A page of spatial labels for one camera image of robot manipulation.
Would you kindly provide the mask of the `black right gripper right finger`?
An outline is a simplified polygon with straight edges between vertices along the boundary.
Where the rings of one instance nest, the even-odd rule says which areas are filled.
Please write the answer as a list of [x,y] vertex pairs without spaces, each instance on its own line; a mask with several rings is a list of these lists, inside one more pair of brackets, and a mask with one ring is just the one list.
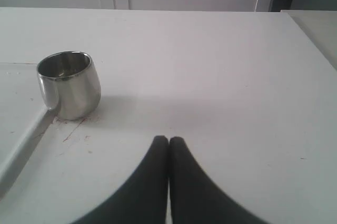
[[259,223],[207,176],[184,139],[169,143],[169,184],[173,223]]

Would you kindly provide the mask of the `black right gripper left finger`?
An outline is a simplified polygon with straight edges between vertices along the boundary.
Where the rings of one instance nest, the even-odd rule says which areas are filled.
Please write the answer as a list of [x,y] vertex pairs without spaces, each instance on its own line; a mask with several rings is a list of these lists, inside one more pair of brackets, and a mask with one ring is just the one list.
[[154,137],[131,176],[108,199],[74,223],[165,223],[169,141]]

